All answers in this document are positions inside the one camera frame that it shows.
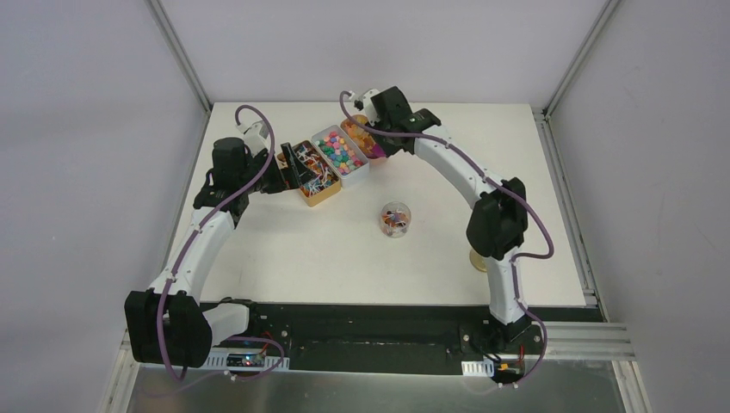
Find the yellow tin of lollipops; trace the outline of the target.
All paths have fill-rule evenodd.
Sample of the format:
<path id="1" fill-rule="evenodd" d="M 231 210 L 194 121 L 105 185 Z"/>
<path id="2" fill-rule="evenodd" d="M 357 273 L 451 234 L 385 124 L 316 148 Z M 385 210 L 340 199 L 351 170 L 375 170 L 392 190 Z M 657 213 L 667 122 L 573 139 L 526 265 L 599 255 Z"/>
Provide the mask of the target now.
<path id="1" fill-rule="evenodd" d="M 301 141 L 298 144 L 290 144 L 297 156 L 310 170 L 314 172 L 314 179 L 297 188 L 304 202 L 309 207 L 315 207 L 324 200 L 332 197 L 342 189 L 340 178 L 328 167 L 324 159 L 316 151 L 310 141 Z M 277 155 L 276 158 L 284 164 L 284 156 Z"/>

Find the purple plastic scoop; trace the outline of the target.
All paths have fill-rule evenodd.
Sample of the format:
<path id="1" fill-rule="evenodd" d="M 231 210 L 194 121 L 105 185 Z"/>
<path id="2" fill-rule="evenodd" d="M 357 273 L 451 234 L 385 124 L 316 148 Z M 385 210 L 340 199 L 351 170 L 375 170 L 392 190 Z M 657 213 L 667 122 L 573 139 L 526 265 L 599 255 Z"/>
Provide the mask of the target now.
<path id="1" fill-rule="evenodd" d="M 378 145 L 370 147 L 367 155 L 369 159 L 378 159 L 386 156 L 385 152 Z"/>

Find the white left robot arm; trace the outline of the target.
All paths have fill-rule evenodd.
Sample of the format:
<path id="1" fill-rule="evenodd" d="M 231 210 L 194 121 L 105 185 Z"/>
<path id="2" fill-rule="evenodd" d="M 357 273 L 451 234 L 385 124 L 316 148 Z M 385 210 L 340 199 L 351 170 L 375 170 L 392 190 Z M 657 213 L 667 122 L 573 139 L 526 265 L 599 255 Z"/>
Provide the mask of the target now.
<path id="1" fill-rule="evenodd" d="M 144 291 L 127 295 L 124 311 L 133 357 L 142 363 L 202 367 L 210 350 L 230 337 L 242 348 L 256 346 L 263 326 L 250 317 L 250 304 L 224 299 L 210 309 L 201 294 L 215 259 L 234 233 L 253 193 L 278 194 L 297 189 L 313 173 L 281 144 L 262 120 L 246 126 L 242 137 L 213 143 L 212 167 L 194 197 L 183 239 L 161 274 Z"/>

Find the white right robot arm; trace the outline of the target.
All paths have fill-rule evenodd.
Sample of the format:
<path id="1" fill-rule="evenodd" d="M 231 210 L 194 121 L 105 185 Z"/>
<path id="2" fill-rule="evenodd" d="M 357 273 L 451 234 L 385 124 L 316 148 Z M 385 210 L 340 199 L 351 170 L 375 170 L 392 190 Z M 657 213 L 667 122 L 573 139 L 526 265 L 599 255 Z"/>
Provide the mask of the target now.
<path id="1" fill-rule="evenodd" d="M 486 266 L 490 289 L 489 342 L 499 352 L 512 351 L 531 324 L 515 258 L 528 228 L 524 184 L 503 180 L 478 164 L 437 116 L 427 108 L 413 110 L 397 87 L 370 89 L 351 101 L 367 117 L 365 129 L 386 156 L 403 151 L 420 158 L 470 206 L 467 241 Z"/>

